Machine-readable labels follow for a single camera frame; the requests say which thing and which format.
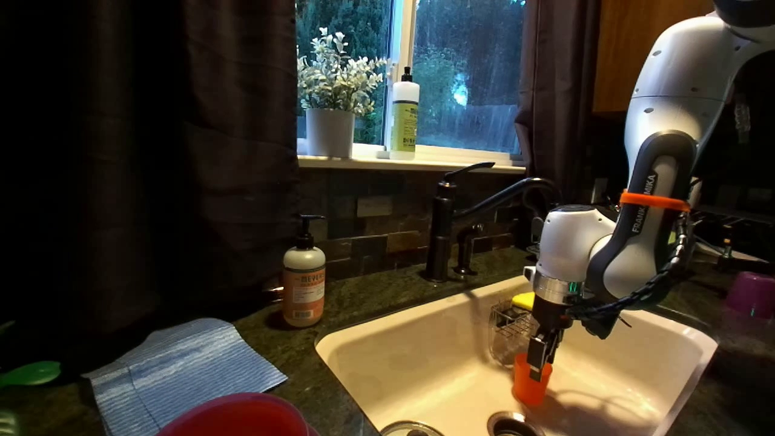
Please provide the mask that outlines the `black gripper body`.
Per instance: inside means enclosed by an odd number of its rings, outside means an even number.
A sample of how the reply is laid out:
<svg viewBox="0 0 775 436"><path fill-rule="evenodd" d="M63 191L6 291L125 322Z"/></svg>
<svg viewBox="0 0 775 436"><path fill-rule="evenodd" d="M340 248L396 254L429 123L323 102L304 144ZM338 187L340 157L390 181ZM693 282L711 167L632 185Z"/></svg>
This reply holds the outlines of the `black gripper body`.
<svg viewBox="0 0 775 436"><path fill-rule="evenodd" d="M529 316L538 322L538 331L528 342L528 375L533 381L543 379L543 368L554 360L554 351L563 331L570 326L574 317L567 306L557 306L538 297Z"/></svg>

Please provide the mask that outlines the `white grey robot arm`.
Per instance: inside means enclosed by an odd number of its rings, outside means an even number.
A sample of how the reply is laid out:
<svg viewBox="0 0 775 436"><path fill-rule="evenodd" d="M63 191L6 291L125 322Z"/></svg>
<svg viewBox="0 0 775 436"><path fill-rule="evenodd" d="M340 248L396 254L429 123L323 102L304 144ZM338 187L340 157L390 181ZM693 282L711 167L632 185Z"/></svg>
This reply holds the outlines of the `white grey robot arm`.
<svg viewBox="0 0 775 436"><path fill-rule="evenodd" d="M543 221L528 268L538 331L528 375L540 379L569 325L603 340L624 310L661 300L689 239L689 180L740 69L775 52L775 0L713 0L664 29L633 82L616 214L560 205Z"/></svg>

